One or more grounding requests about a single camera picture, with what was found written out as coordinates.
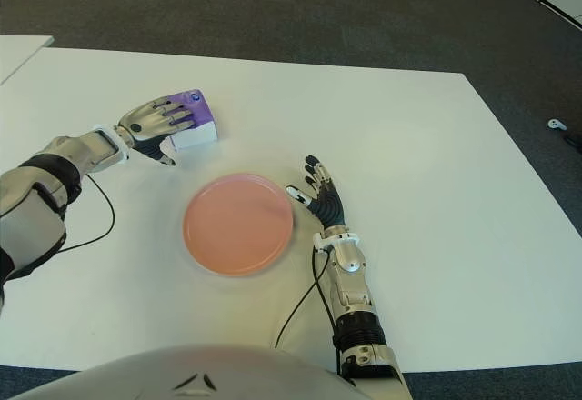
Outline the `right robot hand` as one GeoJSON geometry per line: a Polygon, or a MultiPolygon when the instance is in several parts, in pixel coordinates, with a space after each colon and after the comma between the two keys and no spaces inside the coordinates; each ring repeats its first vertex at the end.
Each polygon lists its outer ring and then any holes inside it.
{"type": "Polygon", "coordinates": [[[331,175],[314,155],[305,158],[305,181],[312,187],[314,196],[293,185],[285,188],[286,193],[303,205],[322,225],[324,231],[333,227],[345,227],[345,213],[342,200],[331,175]]]}

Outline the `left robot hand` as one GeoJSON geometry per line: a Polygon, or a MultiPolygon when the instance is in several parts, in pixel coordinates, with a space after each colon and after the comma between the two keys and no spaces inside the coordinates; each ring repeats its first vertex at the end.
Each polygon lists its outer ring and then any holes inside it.
{"type": "Polygon", "coordinates": [[[174,166],[160,145],[170,135],[194,125],[192,112],[168,96],[159,97],[127,112],[115,126],[117,133],[138,153],[163,165],[174,166]]]}

